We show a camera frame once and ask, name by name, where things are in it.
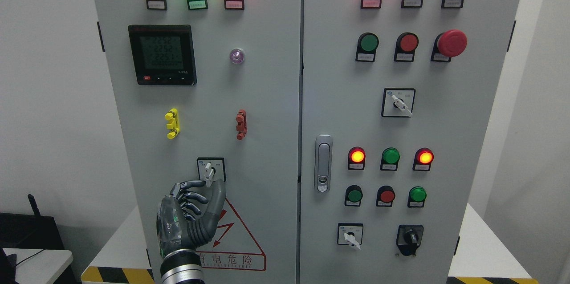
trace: green indicator light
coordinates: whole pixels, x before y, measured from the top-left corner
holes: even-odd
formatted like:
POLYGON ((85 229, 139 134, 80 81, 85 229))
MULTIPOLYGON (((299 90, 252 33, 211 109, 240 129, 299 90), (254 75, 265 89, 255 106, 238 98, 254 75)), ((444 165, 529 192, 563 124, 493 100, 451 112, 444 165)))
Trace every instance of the green indicator light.
POLYGON ((423 202, 427 196, 426 190, 423 189, 423 187, 418 186, 410 190, 410 199, 414 202, 423 202))
POLYGON ((382 153, 382 159, 388 164, 395 164, 399 160, 399 151, 396 148, 387 148, 382 153))
POLYGON ((358 203, 362 199, 362 192, 353 190, 348 193, 348 200, 353 203, 358 203))
POLYGON ((373 51, 378 47, 378 38, 372 34, 365 35, 360 41, 360 47, 365 51, 373 51))

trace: digital power meter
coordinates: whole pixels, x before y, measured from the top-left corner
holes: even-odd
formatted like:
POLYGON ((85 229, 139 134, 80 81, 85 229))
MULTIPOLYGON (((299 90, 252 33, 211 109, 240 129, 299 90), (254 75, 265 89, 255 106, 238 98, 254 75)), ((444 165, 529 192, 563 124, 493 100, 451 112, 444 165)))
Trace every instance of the digital power meter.
POLYGON ((130 48, 139 85, 194 85, 192 30, 183 25, 130 25, 130 48))

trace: electrical warning sign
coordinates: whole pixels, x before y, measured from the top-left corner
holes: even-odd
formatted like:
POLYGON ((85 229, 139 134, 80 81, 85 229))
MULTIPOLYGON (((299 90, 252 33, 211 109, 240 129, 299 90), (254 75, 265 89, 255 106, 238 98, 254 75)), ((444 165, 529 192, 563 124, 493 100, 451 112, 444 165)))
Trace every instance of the electrical warning sign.
POLYGON ((203 268, 265 271, 265 252, 228 199, 214 240, 200 249, 203 268))

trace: electrical control cabinet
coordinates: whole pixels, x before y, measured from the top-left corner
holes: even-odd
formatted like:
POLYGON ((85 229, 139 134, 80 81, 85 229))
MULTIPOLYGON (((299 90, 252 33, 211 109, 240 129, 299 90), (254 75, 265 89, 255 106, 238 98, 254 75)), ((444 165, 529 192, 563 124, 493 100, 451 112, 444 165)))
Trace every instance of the electrical control cabinet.
POLYGON ((302 284, 446 282, 518 2, 304 0, 302 284))
POLYGON ((227 201, 198 249, 206 281, 294 283, 301 0, 95 3, 155 280, 158 204, 212 158, 227 201))

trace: black cable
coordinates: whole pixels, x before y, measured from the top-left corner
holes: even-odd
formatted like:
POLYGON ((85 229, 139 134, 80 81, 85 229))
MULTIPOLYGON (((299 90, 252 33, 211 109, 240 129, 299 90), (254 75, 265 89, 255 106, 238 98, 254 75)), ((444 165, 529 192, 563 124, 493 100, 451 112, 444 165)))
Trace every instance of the black cable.
POLYGON ((41 252, 43 252, 43 251, 45 251, 45 249, 43 249, 43 250, 41 250, 41 251, 35 253, 34 255, 32 255, 32 256, 30 256, 30 257, 26 257, 26 258, 24 258, 23 260, 20 260, 20 262, 18 262, 18 263, 16 264, 16 267, 18 267, 18 265, 22 264, 22 263, 25 262, 26 260, 29 260, 30 258, 32 258, 32 257, 34 257, 34 256, 36 256, 36 255, 38 255, 39 253, 41 253, 41 252))

